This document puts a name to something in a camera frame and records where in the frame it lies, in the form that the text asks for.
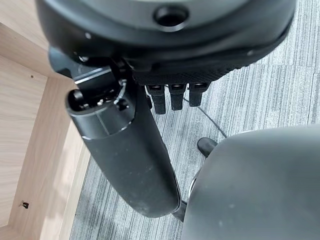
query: chair base leg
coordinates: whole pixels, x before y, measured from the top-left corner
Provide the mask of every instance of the chair base leg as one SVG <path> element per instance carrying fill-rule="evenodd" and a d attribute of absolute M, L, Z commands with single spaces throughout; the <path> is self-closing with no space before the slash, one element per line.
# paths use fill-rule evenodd
<path fill-rule="evenodd" d="M 172 213 L 172 215 L 183 223 L 186 215 L 186 209 L 187 203 L 185 201 L 181 201 L 179 209 L 176 212 Z"/>

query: wooden furniture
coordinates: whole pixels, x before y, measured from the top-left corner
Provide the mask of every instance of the wooden furniture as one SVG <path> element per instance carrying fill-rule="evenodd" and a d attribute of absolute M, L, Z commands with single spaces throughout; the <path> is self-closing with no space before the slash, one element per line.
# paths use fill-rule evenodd
<path fill-rule="evenodd" d="M 47 48 L 34 1 L 1 1 L 0 240 L 69 240 L 90 158 Z"/>

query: striped carpet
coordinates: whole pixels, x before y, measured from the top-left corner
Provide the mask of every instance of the striped carpet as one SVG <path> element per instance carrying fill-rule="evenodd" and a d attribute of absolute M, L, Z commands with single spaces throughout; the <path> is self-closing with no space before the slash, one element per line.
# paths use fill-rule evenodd
<path fill-rule="evenodd" d="M 320 123 L 320 1 L 299 0 L 289 37 L 274 52 L 211 84 L 201 107 L 228 136 L 282 126 Z M 197 108 L 155 115 L 182 196 L 204 157 L 197 140 L 223 139 Z M 148 219 L 132 209 L 91 160 L 70 240 L 179 240 L 182 225 L 172 216 Z"/>

